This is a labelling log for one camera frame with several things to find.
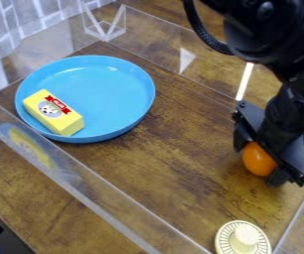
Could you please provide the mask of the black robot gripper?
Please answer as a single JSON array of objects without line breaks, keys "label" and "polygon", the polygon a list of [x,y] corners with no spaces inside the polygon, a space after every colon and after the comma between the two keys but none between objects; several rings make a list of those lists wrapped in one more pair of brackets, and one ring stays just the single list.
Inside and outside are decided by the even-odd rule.
[{"label": "black robot gripper", "polygon": [[266,184],[304,187],[304,95],[283,84],[264,109],[240,100],[232,121],[233,150],[255,142],[276,163]]}]

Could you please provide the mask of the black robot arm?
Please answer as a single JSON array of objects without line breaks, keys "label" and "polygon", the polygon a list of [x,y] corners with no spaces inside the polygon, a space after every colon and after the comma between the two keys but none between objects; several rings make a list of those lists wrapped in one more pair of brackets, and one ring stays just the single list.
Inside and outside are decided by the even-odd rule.
[{"label": "black robot arm", "polygon": [[235,104],[232,146],[255,143],[276,163],[267,184],[304,185],[304,0],[201,0],[224,17],[227,48],[282,82],[264,107]]}]

